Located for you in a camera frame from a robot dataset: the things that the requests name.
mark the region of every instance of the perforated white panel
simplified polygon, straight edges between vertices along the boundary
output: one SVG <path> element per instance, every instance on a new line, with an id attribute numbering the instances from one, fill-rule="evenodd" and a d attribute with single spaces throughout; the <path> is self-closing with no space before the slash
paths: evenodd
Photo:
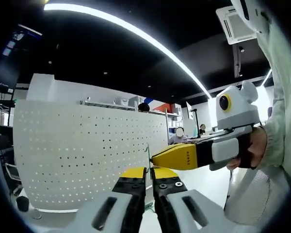
<path id="1" fill-rule="evenodd" d="M 32 205 L 78 209 L 113 188 L 119 175 L 148 167 L 167 147 L 164 116 L 83 105 L 19 100 L 14 118 L 19 175 Z"/>

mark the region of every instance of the air conditioner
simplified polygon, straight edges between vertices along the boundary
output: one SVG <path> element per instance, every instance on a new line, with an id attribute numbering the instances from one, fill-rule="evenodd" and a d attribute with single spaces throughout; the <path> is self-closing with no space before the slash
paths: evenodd
<path id="1" fill-rule="evenodd" d="M 216 10 L 217 16 L 220 19 L 227 42 L 230 45 L 255 39 L 257 34 L 248 28 L 243 20 L 237 14 L 235 7 L 227 6 Z"/>

